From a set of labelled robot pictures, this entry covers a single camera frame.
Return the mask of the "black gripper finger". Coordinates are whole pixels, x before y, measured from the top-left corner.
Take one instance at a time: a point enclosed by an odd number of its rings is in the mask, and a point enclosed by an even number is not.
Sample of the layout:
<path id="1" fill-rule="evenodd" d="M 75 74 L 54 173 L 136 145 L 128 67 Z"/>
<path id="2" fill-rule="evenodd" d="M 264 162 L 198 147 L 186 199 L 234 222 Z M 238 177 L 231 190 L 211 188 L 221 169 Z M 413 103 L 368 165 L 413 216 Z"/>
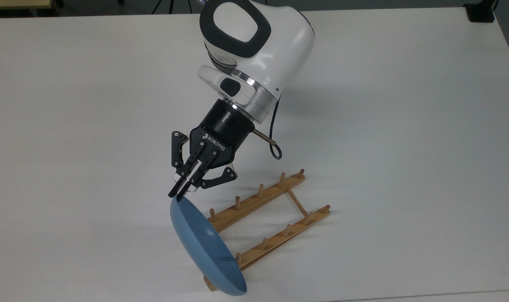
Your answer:
<path id="1" fill-rule="evenodd" d="M 213 179 L 204 179 L 204 175 L 211 169 L 210 166 L 216 162 L 218 155 L 219 153 L 217 151 L 210 151 L 206 157 L 201 158 L 201 151 L 195 151 L 191 153 L 191 156 L 189 157 L 188 162 L 184 165 L 184 167 L 192 169 L 195 167 L 197 162 L 200 162 L 201 164 L 197 170 L 191 174 L 190 177 L 187 177 L 187 172 L 184 172 L 184 174 L 180 176 L 179 181 L 176 183 L 176 199 L 178 201 L 185 197 L 185 194 L 191 187 L 201 187 L 202 189 L 208 189 L 237 179 L 235 170 L 233 170 L 233 168 L 230 166 L 227 166 L 219 177 Z"/>
<path id="2" fill-rule="evenodd" d="M 179 178 L 176 180 L 176 184 L 172 187 L 170 193 L 168 193 L 168 197 L 183 198 L 190 186 L 188 176 L 193 172 L 196 162 L 206 149 L 206 143 L 203 140 L 196 143 L 195 149 L 189 155 L 187 162 L 185 162 L 182 156 L 182 148 L 189 141 L 188 134 L 174 131 L 171 138 L 171 165 L 176 169 L 176 174 Z"/>

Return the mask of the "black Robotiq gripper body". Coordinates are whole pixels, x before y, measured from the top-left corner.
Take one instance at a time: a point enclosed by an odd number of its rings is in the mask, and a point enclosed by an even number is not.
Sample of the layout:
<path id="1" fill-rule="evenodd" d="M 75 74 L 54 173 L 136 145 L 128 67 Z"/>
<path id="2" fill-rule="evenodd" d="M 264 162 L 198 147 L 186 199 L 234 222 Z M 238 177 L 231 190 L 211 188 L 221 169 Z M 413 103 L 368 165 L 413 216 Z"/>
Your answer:
<path id="1" fill-rule="evenodd" d="M 233 162 L 235 153 L 253 129 L 253 122 L 239 110 L 225 101 L 216 101 L 199 126 L 191 130 L 190 153 L 203 142 L 204 149 L 198 159 L 202 161 L 216 151 L 216 159 L 209 168 L 225 166 Z"/>

